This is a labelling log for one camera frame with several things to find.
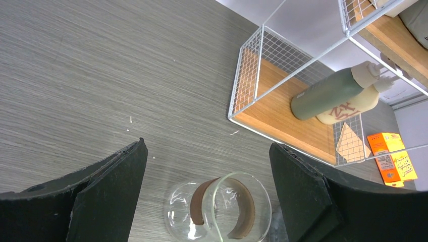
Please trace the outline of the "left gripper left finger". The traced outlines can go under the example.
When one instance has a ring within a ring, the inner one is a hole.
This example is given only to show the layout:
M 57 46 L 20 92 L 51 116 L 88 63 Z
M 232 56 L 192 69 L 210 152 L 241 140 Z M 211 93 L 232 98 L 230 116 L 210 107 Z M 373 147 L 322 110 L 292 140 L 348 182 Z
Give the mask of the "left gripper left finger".
M 145 173 L 143 139 L 83 169 L 1 194 L 1 241 L 127 241 Z

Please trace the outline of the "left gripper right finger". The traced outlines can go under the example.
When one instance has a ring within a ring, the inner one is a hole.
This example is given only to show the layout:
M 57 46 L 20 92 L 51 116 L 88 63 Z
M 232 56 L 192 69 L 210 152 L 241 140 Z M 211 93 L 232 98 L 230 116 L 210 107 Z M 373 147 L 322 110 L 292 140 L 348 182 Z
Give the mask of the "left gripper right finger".
M 273 143 L 289 241 L 427 241 L 427 192 L 374 183 Z

